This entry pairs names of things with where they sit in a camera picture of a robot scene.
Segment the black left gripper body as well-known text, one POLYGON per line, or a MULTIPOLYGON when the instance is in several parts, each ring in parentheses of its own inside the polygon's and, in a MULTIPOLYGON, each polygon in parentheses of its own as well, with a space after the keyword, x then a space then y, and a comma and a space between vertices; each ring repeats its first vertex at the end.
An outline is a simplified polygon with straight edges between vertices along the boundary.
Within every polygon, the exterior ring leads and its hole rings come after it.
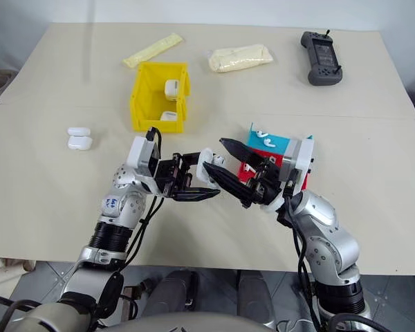
POLYGON ((185 190, 191 185, 192 165, 184 165, 181 157, 182 154, 174 153, 171 159, 158 163, 154 180, 165 198, 169 198, 173 191, 185 190))

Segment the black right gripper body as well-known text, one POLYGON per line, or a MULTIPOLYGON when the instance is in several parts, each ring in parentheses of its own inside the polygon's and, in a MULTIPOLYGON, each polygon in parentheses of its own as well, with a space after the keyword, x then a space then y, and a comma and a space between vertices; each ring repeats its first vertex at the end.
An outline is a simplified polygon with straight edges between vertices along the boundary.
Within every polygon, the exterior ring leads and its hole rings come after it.
POLYGON ((281 192, 280 167, 272 157, 263 157, 255 168, 255 176, 250 179, 252 202, 269 205, 281 192))

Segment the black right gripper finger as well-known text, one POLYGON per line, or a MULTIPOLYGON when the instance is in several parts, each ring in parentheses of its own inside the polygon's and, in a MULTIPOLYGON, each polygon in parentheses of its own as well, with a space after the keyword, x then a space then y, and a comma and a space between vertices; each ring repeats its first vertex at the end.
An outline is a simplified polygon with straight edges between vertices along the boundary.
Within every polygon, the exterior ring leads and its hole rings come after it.
POLYGON ((260 156, 257 152, 243 144, 241 141, 231 138, 220 138, 219 142, 225 149, 234 156, 237 160, 257 169, 265 163, 265 158, 260 156))
POLYGON ((244 208, 252 205, 252 190, 241 183, 239 178, 224 167, 213 164, 204 164, 203 167, 223 190, 237 198, 244 208))

